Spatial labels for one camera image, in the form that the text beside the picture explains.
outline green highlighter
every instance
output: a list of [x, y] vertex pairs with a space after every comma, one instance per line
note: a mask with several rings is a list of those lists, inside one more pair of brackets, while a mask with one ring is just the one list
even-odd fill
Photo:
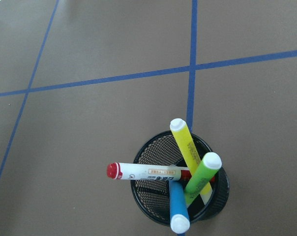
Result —
[[187, 207], [192, 204], [192, 202], [200, 194], [200, 191], [221, 167], [222, 160], [215, 152], [208, 152], [204, 155], [196, 172], [184, 189], [184, 198], [186, 200]]

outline pen holder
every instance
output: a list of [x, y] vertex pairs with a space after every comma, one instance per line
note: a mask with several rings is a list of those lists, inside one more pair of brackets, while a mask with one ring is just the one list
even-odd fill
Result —
[[[198, 136], [191, 134], [200, 158], [212, 149]], [[133, 163], [150, 165], [177, 165], [186, 167], [183, 156], [171, 131], [151, 138], [136, 155]], [[142, 212], [151, 220], [165, 226], [170, 225], [169, 185], [164, 180], [131, 180], [133, 197]], [[213, 193], [204, 205], [200, 195], [188, 208], [191, 223], [206, 220], [218, 214], [225, 206], [229, 195], [229, 181], [223, 168], [211, 183]]]

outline white marker cap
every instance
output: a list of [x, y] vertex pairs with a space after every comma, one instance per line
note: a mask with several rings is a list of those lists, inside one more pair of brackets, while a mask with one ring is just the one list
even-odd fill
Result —
[[170, 221], [170, 228], [176, 234], [183, 234], [190, 228], [190, 221], [181, 214], [173, 215]]
[[176, 118], [170, 122], [170, 129], [172, 131], [180, 131], [186, 126], [186, 122], [183, 119]]
[[204, 165], [212, 170], [218, 170], [222, 167], [222, 160], [215, 152], [208, 152], [202, 159]]

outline blue tape line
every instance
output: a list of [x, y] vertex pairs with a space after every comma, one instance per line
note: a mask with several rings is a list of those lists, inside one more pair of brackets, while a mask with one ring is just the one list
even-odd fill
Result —
[[181, 72], [187, 72], [187, 71], [189, 71], [189, 66], [182, 66], [182, 67], [176, 67], [176, 68], [170, 68], [170, 69], [164, 69], [164, 70], [155, 70], [155, 71], [142, 72], [142, 73], [136, 73], [136, 74], [119, 75], [119, 76], [113, 76], [113, 77], [107, 77], [107, 78], [101, 78], [101, 79], [85, 80], [85, 81], [71, 82], [66, 84], [31, 88], [29, 92], [63, 89], [63, 88], [84, 86], [84, 85], [94, 85], [94, 84], [107, 83], [107, 82], [113, 82], [113, 81], [141, 79], [145, 77], [175, 74], [175, 73], [181, 73]]
[[193, 109], [194, 109], [194, 90], [196, 80], [196, 57], [197, 57], [197, 22], [198, 22], [198, 0], [192, 1], [191, 12], [191, 42], [190, 42], [190, 68], [186, 122], [192, 132]]
[[42, 41], [42, 44], [41, 44], [41, 47], [40, 47], [40, 50], [39, 50], [39, 53], [38, 53], [38, 57], [37, 57], [37, 60], [36, 60], [36, 63], [35, 63], [35, 66], [34, 66], [32, 75], [30, 77], [30, 82], [29, 82], [29, 85], [28, 85], [28, 90], [25, 93], [24, 100], [22, 102], [22, 105], [21, 105], [19, 114], [17, 116], [17, 119], [16, 119], [15, 124], [14, 124], [13, 131], [12, 131], [11, 136], [10, 136], [10, 139], [9, 139], [9, 143], [8, 143], [8, 145], [6, 147], [6, 151], [5, 151], [5, 154], [4, 154], [4, 157], [3, 157], [3, 160], [2, 160], [1, 166], [0, 166], [0, 179], [1, 179], [1, 175], [2, 175], [2, 172], [3, 172], [3, 169], [4, 169], [4, 166], [5, 166], [7, 157], [9, 155], [9, 153], [10, 153], [10, 149], [11, 149], [11, 146], [12, 146], [12, 143], [13, 143], [13, 140], [14, 140], [14, 136], [15, 136], [17, 127], [18, 127], [18, 125], [20, 123], [20, 119], [21, 119], [22, 114], [23, 114], [23, 111], [24, 111], [24, 107], [25, 107], [25, 104], [26, 104], [26, 101], [27, 101], [27, 98], [28, 98], [28, 95], [29, 95], [29, 92], [28, 91], [29, 91], [29, 89], [30, 89], [30, 87], [32, 85], [33, 80], [34, 80], [34, 77], [35, 77], [35, 74], [36, 74], [36, 71], [37, 71], [37, 67], [38, 67], [38, 64], [39, 64], [39, 61], [40, 61], [40, 58], [41, 58], [43, 49], [44, 49], [45, 44], [46, 44], [46, 40], [47, 40], [49, 31], [50, 31], [50, 28], [51, 28], [51, 24], [52, 24], [52, 21], [54, 19], [54, 16], [55, 16], [55, 13], [56, 13], [56, 10], [57, 10], [58, 3], [59, 3], [59, 0], [56, 0], [56, 4], [55, 4], [55, 7], [54, 7], [54, 10], [52, 12], [52, 15], [51, 15], [51, 18], [50, 18], [50, 21], [49, 21], [49, 24], [48, 24], [48, 27], [47, 27], [47, 30], [46, 30], [44, 39]]
[[[293, 58], [293, 57], [297, 57], [297, 50], [259, 55], [259, 56], [253, 56], [248, 58], [239, 58], [239, 59], [231, 59], [231, 60], [223, 60], [223, 61], [217, 61], [217, 62], [198, 64], [196, 65], [196, 70], [205, 70], [205, 69], [218, 68], [218, 67], [224, 67], [224, 66], [247, 64], [247, 63], [260, 62], [260, 61], [277, 60], [277, 59], [285, 59], [285, 58]], [[170, 69], [164, 69], [164, 70], [156, 70], [156, 71], [143, 72], [143, 73], [130, 74], [130, 75], [113, 76], [113, 77], [107, 77], [107, 78], [101, 78], [101, 79], [78, 81], [78, 82], [51, 85], [51, 86], [38, 87], [38, 88], [30, 88], [30, 89], [24, 89], [24, 90], [16, 90], [16, 91], [10, 91], [10, 92], [2, 92], [0, 93], [0, 97], [17, 95], [17, 94], [22, 94], [27, 92], [62, 89], [62, 88], [68, 88], [68, 87], [92, 85], [92, 84], [99, 84], [99, 83], [106, 83], [106, 82], [115, 82], [115, 81], [121, 81], [121, 80], [129, 80], [129, 79], [140, 79], [144, 77], [175, 74], [175, 73], [181, 73], [186, 71], [190, 71], [189, 66], [176, 67], [176, 68], [170, 68]]]
[[0, 93], [0, 97], [11, 96], [11, 95], [17, 95], [17, 94], [24, 94], [24, 93], [27, 93], [27, 92], [28, 92], [27, 89], [16, 90], [16, 91], [11, 91], [11, 92], [1, 92], [1, 93]]
[[278, 60], [278, 59], [294, 58], [294, 57], [297, 57], [297, 50], [198, 64], [196, 66], [196, 69], [205, 70], [205, 69], [218, 68], [218, 67], [224, 67], [224, 66], [230, 66], [230, 65], [248, 64], [248, 63], [254, 63], [254, 62]]

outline blue highlighter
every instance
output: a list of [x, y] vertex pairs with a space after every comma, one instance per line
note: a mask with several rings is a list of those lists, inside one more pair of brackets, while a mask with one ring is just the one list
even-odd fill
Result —
[[170, 227], [178, 235], [190, 228], [190, 220], [182, 185], [178, 181], [169, 181]]

